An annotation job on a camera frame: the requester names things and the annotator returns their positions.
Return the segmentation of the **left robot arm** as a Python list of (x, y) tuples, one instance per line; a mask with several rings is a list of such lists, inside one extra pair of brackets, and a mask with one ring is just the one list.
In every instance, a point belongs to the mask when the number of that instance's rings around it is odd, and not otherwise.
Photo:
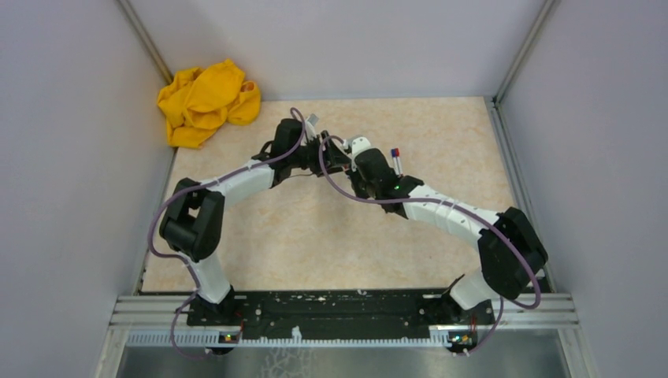
[(204, 182), (185, 178), (176, 185), (175, 191), (184, 194), (166, 207), (158, 233), (194, 272), (196, 295), (206, 304), (207, 318), (218, 326), (230, 324), (236, 315), (233, 286), (215, 256), (225, 210), (279, 185), (295, 169), (318, 173), (316, 124), (313, 114), (305, 121), (283, 119), (274, 139), (238, 173)]

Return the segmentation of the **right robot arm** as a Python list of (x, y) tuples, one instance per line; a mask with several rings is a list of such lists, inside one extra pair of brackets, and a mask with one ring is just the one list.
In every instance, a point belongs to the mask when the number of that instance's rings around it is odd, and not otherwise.
[(516, 301), (529, 285), (538, 291), (537, 273), (548, 256), (528, 217), (509, 207), (503, 212), (471, 206), (444, 195), (422, 180), (400, 175), (375, 147), (346, 148), (351, 163), (346, 174), (354, 199), (379, 205), (409, 221), (430, 224), (468, 243), (480, 266), (448, 289), (444, 316), (465, 324), (475, 306), (495, 297)]

